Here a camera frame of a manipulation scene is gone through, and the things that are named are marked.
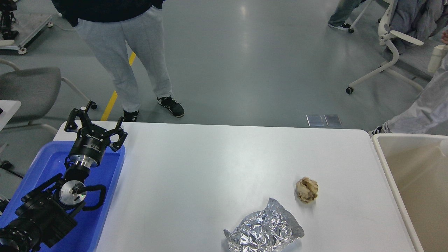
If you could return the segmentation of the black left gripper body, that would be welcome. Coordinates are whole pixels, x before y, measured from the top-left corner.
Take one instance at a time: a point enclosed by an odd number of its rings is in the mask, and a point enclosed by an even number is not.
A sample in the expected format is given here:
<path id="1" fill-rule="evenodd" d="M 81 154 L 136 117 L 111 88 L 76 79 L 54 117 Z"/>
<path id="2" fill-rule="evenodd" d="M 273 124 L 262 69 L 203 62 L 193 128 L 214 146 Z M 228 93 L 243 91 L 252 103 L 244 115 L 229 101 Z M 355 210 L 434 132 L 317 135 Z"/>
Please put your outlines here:
<path id="1" fill-rule="evenodd" d="M 69 161 L 85 163 L 85 167 L 98 167 L 106 153 L 107 147 L 116 152 L 118 149 L 111 142 L 110 137 L 118 134 L 117 130 L 104 128 L 82 128 L 78 131 L 77 139 L 68 154 Z"/>

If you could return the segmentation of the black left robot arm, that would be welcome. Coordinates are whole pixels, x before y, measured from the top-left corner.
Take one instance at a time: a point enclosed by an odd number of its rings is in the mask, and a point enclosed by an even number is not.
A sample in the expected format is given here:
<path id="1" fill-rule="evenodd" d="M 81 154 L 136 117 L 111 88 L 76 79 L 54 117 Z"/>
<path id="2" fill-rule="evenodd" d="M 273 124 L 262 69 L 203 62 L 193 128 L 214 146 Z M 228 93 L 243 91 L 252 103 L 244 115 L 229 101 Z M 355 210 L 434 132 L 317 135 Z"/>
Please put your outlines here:
<path id="1" fill-rule="evenodd" d="M 52 247 L 77 225 L 80 211 L 94 211 L 106 200 L 107 187 L 85 185 L 91 168 L 98 167 L 107 147 L 121 149 L 127 132 L 120 117 L 115 128 L 107 130 L 94 124 L 88 116 L 90 101 L 84 110 L 74 108 L 64 130 L 76 132 L 77 139 L 66 156 L 64 174 L 56 174 L 21 198 L 15 211 L 17 218 L 1 228 L 2 252 L 38 252 L 41 244 Z"/>

